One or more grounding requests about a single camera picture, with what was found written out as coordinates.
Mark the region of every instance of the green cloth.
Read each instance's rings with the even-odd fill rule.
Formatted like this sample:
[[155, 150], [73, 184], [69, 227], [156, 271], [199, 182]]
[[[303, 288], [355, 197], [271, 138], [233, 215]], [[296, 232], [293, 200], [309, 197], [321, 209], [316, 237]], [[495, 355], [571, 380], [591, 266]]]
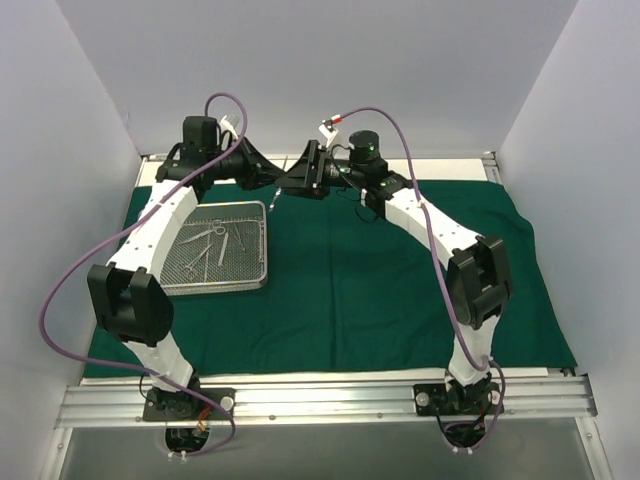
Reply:
[[[462, 225], [504, 239], [515, 296], [496, 329], [493, 355], [504, 367], [571, 367], [536, 263], [533, 229], [500, 185], [422, 181], [423, 194]], [[261, 200], [273, 188], [216, 186], [203, 203]], [[134, 191], [126, 224], [147, 202]], [[344, 195], [353, 198], [354, 192]], [[254, 291], [172, 297], [172, 332], [202, 375], [361, 372], [446, 367], [453, 329], [425, 248], [401, 229], [356, 217], [336, 192], [324, 201], [283, 196], [267, 219], [269, 278]], [[360, 211], [371, 218], [372, 212]], [[97, 330], [90, 356], [136, 363]], [[87, 365], [86, 377], [131, 372]]]

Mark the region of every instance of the bolt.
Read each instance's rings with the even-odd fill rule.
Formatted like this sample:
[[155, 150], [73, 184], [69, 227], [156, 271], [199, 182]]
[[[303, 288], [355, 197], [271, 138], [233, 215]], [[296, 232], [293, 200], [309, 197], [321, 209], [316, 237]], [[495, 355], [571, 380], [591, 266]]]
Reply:
[[220, 400], [220, 406], [224, 409], [225, 412], [230, 412], [233, 408], [234, 401], [231, 397], [222, 397]]
[[427, 395], [427, 393], [425, 392], [420, 392], [418, 395], [416, 395], [416, 405], [418, 405], [419, 407], [426, 407], [427, 405], [429, 405], [429, 395]]

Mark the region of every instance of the perforated tray bottom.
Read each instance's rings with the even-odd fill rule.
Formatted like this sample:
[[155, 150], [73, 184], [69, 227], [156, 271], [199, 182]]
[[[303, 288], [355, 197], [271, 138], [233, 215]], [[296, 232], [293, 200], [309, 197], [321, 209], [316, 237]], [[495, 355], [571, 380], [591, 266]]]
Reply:
[[266, 209], [262, 202], [199, 205], [169, 250], [160, 275], [162, 287], [168, 295], [261, 287], [267, 279], [266, 231]]

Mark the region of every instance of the wire mesh tray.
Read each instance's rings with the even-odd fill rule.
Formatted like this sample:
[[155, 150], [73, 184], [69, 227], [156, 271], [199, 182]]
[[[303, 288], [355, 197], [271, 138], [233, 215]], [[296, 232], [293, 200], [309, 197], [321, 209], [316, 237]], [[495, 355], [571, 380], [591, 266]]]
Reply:
[[235, 292], [267, 280], [262, 202], [198, 205], [178, 232], [160, 275], [167, 295]]

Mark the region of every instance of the white wall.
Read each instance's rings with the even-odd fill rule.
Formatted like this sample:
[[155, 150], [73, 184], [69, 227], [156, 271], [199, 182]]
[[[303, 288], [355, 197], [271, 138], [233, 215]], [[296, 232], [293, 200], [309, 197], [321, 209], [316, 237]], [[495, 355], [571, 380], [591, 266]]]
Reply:
[[[37, 314], [70, 263], [121, 225], [139, 157], [53, 0], [0, 4], [0, 478], [37, 478], [79, 365], [49, 351]], [[54, 303], [50, 332], [86, 351], [84, 275]]]
[[640, 470], [639, 20], [580, 0], [499, 152], [619, 479]]
[[[386, 108], [414, 154], [496, 150], [576, 0], [58, 0], [142, 153], [228, 90], [249, 136], [299, 154], [323, 118]], [[401, 153], [395, 133], [383, 149]]]

